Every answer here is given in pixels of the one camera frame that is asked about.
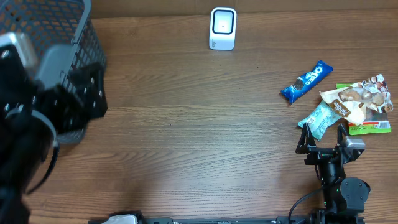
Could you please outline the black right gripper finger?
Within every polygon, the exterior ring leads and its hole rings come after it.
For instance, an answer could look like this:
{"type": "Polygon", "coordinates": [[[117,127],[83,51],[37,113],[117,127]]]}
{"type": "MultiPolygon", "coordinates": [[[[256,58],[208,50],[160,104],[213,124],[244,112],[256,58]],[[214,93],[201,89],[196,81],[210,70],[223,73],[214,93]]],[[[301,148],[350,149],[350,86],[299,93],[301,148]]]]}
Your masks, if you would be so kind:
{"type": "Polygon", "coordinates": [[[313,138],[310,126],[305,123],[302,128],[302,133],[297,144],[295,153],[296,154],[309,154],[317,148],[315,140],[313,138]]]}
{"type": "Polygon", "coordinates": [[[343,145],[343,140],[345,137],[347,137],[349,134],[343,124],[339,124],[337,127],[337,145],[342,146],[343,145]]]}

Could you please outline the light teal snack packet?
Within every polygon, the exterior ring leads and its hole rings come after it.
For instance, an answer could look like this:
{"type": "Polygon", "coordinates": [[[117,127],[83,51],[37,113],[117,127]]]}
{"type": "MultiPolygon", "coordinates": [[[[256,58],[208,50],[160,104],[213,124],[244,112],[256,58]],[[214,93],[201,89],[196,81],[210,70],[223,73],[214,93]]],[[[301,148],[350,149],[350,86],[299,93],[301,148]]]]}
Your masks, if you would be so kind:
{"type": "Polygon", "coordinates": [[[327,128],[336,123],[340,118],[341,116],[334,113],[327,103],[321,101],[310,115],[298,122],[298,125],[302,128],[307,123],[312,136],[320,141],[327,128]]]}

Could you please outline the beige paper snack bag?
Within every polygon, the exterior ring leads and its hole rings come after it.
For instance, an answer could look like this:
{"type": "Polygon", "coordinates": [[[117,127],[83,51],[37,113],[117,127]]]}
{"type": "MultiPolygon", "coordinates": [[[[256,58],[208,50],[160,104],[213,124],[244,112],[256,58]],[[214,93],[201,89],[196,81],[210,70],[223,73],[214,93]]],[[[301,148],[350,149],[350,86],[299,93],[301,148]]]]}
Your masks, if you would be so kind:
{"type": "Polygon", "coordinates": [[[320,96],[335,114],[355,125],[360,125],[366,119],[367,109],[378,113],[394,109],[391,93],[382,74],[347,87],[321,91],[320,96]]]}

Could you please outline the green clear snack bag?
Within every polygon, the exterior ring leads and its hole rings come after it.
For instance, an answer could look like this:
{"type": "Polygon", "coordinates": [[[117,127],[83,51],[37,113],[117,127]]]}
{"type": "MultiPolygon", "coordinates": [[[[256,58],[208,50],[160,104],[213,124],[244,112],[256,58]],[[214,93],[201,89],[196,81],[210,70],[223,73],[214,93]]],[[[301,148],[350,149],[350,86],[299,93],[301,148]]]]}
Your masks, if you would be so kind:
{"type": "Polygon", "coordinates": [[[390,133],[391,125],[387,114],[392,110],[392,104],[383,106],[381,108],[382,113],[366,108],[366,117],[361,124],[348,123],[350,135],[390,133]]]}

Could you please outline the blue snack packet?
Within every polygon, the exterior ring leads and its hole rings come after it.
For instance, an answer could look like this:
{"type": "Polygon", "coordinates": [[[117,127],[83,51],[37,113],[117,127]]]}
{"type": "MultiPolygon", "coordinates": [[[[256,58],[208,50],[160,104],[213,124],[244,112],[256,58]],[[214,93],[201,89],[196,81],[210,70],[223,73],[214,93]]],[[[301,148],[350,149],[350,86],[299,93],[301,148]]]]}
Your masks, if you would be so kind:
{"type": "Polygon", "coordinates": [[[315,85],[327,77],[334,68],[324,61],[319,60],[315,67],[307,73],[299,76],[296,81],[290,86],[284,88],[280,92],[290,104],[293,104],[297,99],[310,91],[315,85]]]}

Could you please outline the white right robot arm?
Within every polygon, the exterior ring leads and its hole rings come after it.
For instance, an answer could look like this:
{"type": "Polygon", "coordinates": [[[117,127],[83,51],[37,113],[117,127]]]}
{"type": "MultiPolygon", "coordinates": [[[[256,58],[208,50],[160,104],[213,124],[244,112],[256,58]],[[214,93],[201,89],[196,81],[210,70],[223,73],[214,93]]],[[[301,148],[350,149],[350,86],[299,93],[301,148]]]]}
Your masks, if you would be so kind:
{"type": "Polygon", "coordinates": [[[349,135],[342,124],[338,126],[335,147],[317,147],[310,126],[305,123],[295,152],[307,156],[304,162],[314,166],[321,187],[295,202],[289,210],[288,222],[294,223],[292,214],[297,205],[321,192],[324,207],[314,209],[300,223],[364,223],[359,215],[364,212],[371,187],[357,177],[348,177],[344,165],[357,160],[365,148],[364,141],[349,135]]]}

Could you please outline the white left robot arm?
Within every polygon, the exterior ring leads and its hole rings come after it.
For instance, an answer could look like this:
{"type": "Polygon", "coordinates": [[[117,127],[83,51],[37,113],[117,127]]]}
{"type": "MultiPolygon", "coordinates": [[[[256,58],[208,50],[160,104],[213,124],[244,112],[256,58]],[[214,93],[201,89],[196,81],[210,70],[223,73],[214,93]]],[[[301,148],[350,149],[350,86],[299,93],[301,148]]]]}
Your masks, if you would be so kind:
{"type": "Polygon", "coordinates": [[[28,223],[22,196],[33,192],[27,186],[49,149],[53,157],[45,176],[53,170],[56,135],[84,129],[108,109],[102,64],[73,70],[68,78],[76,94],[61,85],[44,90],[23,66],[1,64],[1,223],[28,223]]]}

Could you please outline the white barcode scanner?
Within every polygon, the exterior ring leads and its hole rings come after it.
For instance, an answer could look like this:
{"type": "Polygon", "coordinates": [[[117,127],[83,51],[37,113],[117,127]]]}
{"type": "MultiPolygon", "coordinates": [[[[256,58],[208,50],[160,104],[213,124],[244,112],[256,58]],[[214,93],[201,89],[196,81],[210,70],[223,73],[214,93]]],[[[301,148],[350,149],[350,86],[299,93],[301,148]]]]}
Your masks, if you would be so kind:
{"type": "Polygon", "coordinates": [[[210,15],[209,48],[230,51],[236,40],[237,13],[230,7],[216,7],[210,15]]]}

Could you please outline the grey plastic mesh basket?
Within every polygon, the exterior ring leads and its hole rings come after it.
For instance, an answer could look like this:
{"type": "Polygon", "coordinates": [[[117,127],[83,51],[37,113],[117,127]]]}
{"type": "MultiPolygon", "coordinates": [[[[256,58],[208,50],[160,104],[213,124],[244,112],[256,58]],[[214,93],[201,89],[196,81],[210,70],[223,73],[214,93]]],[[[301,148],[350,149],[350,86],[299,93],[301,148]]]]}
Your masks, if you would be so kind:
{"type": "MultiPolygon", "coordinates": [[[[90,1],[2,1],[1,64],[23,66],[28,78],[44,90],[60,84],[75,91],[67,81],[70,71],[95,62],[106,68],[90,11],[90,1]]],[[[57,134],[55,141],[80,142],[88,124],[79,131],[57,134]]]]}

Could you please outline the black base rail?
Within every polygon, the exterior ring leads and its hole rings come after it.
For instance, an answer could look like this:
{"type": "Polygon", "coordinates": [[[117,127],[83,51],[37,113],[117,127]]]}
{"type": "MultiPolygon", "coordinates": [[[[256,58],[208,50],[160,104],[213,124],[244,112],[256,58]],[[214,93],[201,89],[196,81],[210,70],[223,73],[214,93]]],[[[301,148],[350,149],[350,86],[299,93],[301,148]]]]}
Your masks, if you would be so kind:
{"type": "Polygon", "coordinates": [[[352,221],[339,221],[329,216],[324,221],[317,220],[315,215],[278,216],[275,218],[199,218],[199,219],[173,219],[170,217],[145,217],[141,211],[119,212],[110,215],[108,218],[89,220],[89,224],[100,223],[138,223],[138,224],[288,224],[288,223],[360,223],[365,224],[363,217],[355,218],[352,221]]]}

